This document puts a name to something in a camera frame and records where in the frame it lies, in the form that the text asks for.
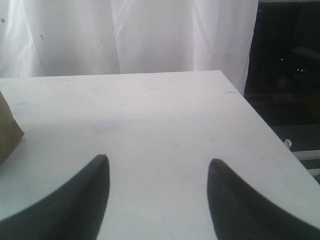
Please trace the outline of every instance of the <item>white curtain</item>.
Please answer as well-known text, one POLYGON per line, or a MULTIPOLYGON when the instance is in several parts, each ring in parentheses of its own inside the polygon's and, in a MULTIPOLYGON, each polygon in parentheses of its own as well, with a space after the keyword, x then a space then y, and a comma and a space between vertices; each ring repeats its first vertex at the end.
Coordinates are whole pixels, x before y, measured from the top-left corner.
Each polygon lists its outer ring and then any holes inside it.
POLYGON ((0 0, 0 77, 222 70, 243 93, 258 0, 0 0))

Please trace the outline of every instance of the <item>black curved object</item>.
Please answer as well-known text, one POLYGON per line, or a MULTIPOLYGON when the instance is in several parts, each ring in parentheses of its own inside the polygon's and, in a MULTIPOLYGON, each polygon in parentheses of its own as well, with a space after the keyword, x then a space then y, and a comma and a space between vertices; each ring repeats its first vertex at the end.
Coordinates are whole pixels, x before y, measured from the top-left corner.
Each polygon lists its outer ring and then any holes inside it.
POLYGON ((320 230, 284 211, 213 159, 207 196, 219 240, 319 240, 320 230))
POLYGON ((109 189, 109 161, 98 155, 52 194, 0 221, 0 240, 95 240, 109 189))

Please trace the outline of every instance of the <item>curtain fold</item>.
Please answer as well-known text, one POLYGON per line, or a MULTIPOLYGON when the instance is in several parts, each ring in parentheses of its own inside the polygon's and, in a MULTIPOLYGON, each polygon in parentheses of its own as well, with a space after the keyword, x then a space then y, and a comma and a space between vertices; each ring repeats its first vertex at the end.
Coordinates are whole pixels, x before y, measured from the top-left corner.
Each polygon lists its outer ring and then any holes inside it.
POLYGON ((258 0, 0 0, 0 77, 222 70, 243 93, 258 0))

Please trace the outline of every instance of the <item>brown cardboard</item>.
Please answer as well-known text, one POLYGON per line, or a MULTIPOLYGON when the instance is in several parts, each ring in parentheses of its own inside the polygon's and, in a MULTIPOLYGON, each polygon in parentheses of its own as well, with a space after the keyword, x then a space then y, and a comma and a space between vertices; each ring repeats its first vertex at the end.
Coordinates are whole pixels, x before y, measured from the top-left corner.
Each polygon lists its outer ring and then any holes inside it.
POLYGON ((16 148, 24 132, 14 120, 10 108, 0 92, 0 165, 16 148))

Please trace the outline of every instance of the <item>white table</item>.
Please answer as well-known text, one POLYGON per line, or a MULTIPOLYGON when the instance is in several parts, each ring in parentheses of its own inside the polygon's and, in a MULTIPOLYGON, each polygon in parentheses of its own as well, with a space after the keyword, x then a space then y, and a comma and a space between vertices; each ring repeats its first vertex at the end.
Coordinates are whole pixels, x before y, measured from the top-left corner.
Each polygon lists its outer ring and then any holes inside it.
POLYGON ((320 228, 320 187, 220 71, 0 79, 0 89, 25 132, 0 166, 0 219, 107 154, 99 240, 216 239, 213 158, 320 228))

